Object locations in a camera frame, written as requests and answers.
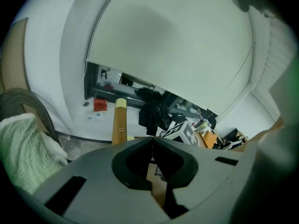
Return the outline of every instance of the floor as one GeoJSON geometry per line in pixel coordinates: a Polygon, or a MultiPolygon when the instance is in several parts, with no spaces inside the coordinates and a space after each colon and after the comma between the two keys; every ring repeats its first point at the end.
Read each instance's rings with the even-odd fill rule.
{"type": "Polygon", "coordinates": [[[76,138],[75,136],[69,136],[67,134],[58,134],[60,145],[64,151],[68,154],[68,160],[74,161],[78,157],[99,149],[111,146],[111,143],[101,143],[100,141],[82,140],[82,138],[76,138]]]}

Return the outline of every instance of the red package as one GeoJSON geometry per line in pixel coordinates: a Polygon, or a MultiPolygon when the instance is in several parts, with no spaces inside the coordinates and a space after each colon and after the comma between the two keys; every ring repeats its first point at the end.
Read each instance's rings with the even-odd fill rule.
{"type": "Polygon", "coordinates": [[[106,99],[94,99],[93,100],[93,111],[106,111],[107,100],[106,99]]]}

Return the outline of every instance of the wooden cylinder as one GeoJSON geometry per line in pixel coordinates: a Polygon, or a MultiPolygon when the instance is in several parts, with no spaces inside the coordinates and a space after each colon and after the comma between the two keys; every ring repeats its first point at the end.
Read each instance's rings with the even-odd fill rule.
{"type": "Polygon", "coordinates": [[[127,142],[127,101],[117,99],[115,103],[112,145],[127,142]]]}

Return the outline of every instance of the green blanket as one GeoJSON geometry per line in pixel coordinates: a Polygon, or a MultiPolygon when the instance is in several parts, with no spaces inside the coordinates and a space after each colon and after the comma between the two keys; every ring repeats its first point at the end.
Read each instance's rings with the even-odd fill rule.
{"type": "Polygon", "coordinates": [[[0,159],[13,185],[30,194],[63,167],[47,151],[30,113],[0,123],[0,159]]]}

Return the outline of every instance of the box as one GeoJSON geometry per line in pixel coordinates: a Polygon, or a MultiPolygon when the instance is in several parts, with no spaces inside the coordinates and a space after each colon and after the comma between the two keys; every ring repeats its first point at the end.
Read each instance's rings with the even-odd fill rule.
{"type": "Polygon", "coordinates": [[[188,123],[187,120],[167,130],[167,132],[162,136],[162,138],[174,140],[193,146],[199,146],[199,139],[196,136],[195,132],[191,129],[191,125],[188,123]]]}

